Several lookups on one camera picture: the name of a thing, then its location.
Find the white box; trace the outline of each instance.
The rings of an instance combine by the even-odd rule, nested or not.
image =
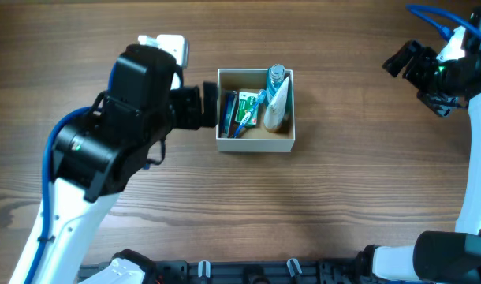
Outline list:
[[[259,123],[249,129],[241,138],[221,138],[219,125],[216,126],[216,144],[218,151],[237,152],[290,152],[295,143],[295,100],[293,95],[293,71],[286,70],[289,77],[287,121],[280,133],[269,133],[263,128],[264,111],[259,111]],[[218,122],[224,111],[225,96],[222,90],[238,91],[240,89],[267,88],[266,69],[218,69]]]

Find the toothbrush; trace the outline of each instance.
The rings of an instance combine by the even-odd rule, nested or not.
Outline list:
[[[233,134],[232,138],[237,138],[241,130],[244,128],[246,123],[248,123],[249,118],[253,115],[255,112],[256,108],[260,103],[263,103],[263,100],[265,99],[265,95],[267,94],[267,91],[265,90],[259,90],[258,92],[258,99],[256,100],[256,103],[253,105],[251,109],[244,115],[242,120],[240,121],[239,127],[237,127],[237,130],[235,130],[235,133]]]

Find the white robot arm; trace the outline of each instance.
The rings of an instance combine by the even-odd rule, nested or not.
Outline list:
[[[43,200],[11,284],[74,282],[101,221],[130,176],[141,167],[160,163],[147,159],[149,147],[160,141],[163,159],[165,135],[172,128],[216,126],[216,85],[204,83],[204,113],[199,89],[182,87],[188,41],[182,35],[156,39],[142,35],[138,40],[140,44],[128,46],[117,60],[108,91],[92,108],[70,114],[56,141],[51,141],[50,176],[56,179],[50,181],[46,200],[49,215],[45,220]],[[102,99],[104,107],[95,114]],[[45,221],[48,238],[42,239]],[[40,245],[44,245],[42,256]],[[89,282],[144,279],[145,271],[129,260],[116,259],[112,265],[119,268]]]
[[[457,18],[431,7],[408,6],[412,8],[454,21]],[[416,15],[425,19],[420,13]],[[431,48],[412,41],[401,50],[409,55],[410,63],[399,53],[383,66],[395,77],[401,64],[407,65],[404,78],[419,89],[418,98],[437,115],[447,116],[452,108],[461,107],[457,97],[465,97],[472,125],[472,149],[456,234],[424,232],[416,245],[378,247],[372,272],[380,278],[481,283],[481,7],[474,10],[469,22],[462,22],[464,26],[454,30],[436,57]]]

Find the black clamp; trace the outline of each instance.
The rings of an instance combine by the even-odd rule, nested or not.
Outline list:
[[[200,283],[208,284],[211,278],[211,263],[207,260],[202,260],[199,262],[199,278]]]
[[[302,283],[302,268],[300,268],[298,260],[296,258],[289,259],[286,262],[286,266],[288,267],[289,274],[291,275],[293,283]]]
[[[460,105],[457,96],[450,94],[456,88],[447,88],[444,84],[448,73],[446,64],[438,62],[437,53],[430,47],[409,40],[384,62],[382,68],[396,77],[406,67],[402,77],[419,90],[417,98],[439,117],[447,117],[453,109],[466,106]]]

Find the open box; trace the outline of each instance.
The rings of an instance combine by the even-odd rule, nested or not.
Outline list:
[[[221,138],[219,125],[216,126],[216,144],[218,151],[241,152],[289,152],[295,143],[295,103],[293,98],[293,71],[285,70],[285,78],[289,77],[288,99],[282,127],[277,133],[269,133],[263,126],[265,105],[260,104],[258,123],[249,128],[239,138]],[[218,70],[218,121],[220,121],[225,106],[225,90],[239,91],[241,89],[265,89],[267,87],[266,69],[219,69]],[[230,133],[238,123],[232,121]]]

